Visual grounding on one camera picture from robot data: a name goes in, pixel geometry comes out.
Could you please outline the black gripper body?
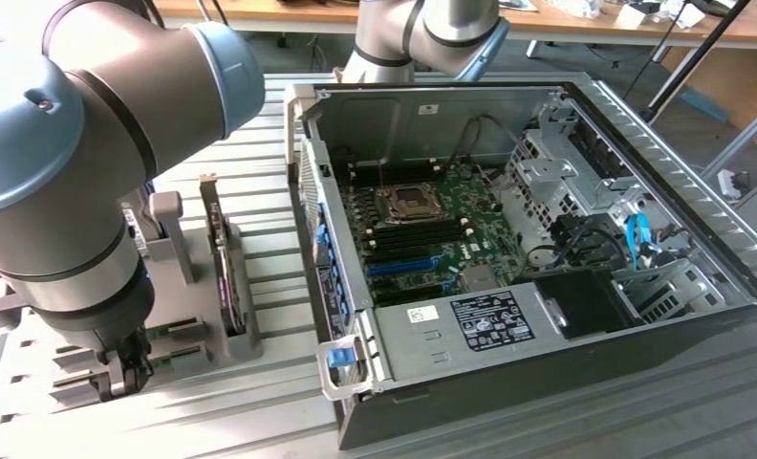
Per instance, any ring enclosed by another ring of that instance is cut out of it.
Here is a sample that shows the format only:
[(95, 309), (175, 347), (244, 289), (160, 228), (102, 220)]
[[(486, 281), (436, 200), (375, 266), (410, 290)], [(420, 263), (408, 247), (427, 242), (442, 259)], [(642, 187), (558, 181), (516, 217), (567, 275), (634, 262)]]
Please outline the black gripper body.
[(34, 307), (34, 311), (71, 345), (92, 350), (100, 365), (107, 365), (106, 354), (111, 351), (132, 365), (131, 335), (135, 331), (146, 332), (151, 303), (104, 303), (71, 312)]

